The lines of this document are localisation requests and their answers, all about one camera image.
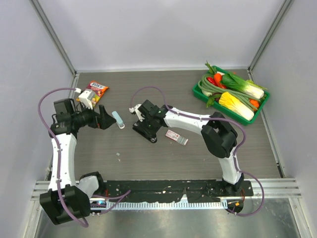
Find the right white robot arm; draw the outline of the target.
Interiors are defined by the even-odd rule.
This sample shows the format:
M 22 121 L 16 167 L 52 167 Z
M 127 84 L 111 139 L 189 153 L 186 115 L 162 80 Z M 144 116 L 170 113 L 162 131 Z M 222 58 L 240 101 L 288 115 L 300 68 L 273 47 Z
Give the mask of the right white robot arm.
M 225 193 L 234 196 L 241 191 L 244 175 L 235 167 L 233 158 L 237 132 L 221 113 L 198 115 L 172 106 L 158 107 L 149 100 L 130 107 L 129 111 L 138 117 L 133 130 L 151 143 L 157 142 L 161 127 L 180 128 L 202 136 L 208 151 L 220 162 Z

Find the black large stapler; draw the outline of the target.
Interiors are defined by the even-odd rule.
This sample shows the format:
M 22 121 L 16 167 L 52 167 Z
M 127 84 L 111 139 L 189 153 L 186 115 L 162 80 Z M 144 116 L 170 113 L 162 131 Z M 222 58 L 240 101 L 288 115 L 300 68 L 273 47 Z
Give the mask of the black large stapler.
M 144 128 L 145 132 L 144 133 L 138 133 L 140 134 L 141 136 L 143 136 L 145 139 L 149 139 L 149 131 L 148 129 Z

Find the light blue small stapler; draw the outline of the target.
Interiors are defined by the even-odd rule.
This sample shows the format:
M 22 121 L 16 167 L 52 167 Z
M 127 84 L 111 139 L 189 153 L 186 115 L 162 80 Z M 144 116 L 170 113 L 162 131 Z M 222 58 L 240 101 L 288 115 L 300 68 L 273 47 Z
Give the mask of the light blue small stapler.
M 117 111 L 113 111 L 111 114 L 112 114 L 113 118 L 116 120 L 116 124 L 118 125 L 118 127 L 120 129 L 124 129 L 125 128 L 125 124 L 123 122 L 123 119 L 119 115 L 119 113 Z

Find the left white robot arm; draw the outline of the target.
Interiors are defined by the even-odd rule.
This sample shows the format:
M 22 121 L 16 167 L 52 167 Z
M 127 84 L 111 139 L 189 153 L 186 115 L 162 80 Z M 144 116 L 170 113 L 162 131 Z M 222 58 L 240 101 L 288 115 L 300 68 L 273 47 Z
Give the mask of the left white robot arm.
M 116 123 L 103 105 L 99 111 L 84 106 L 78 111 L 73 99 L 54 102 L 55 115 L 50 137 L 53 146 L 53 166 L 49 188 L 40 195 L 40 205 L 55 225 L 84 219 L 90 215 L 90 198 L 102 197 L 106 186 L 99 172 L 80 177 L 74 172 L 74 156 L 79 129 L 85 126 L 105 130 Z

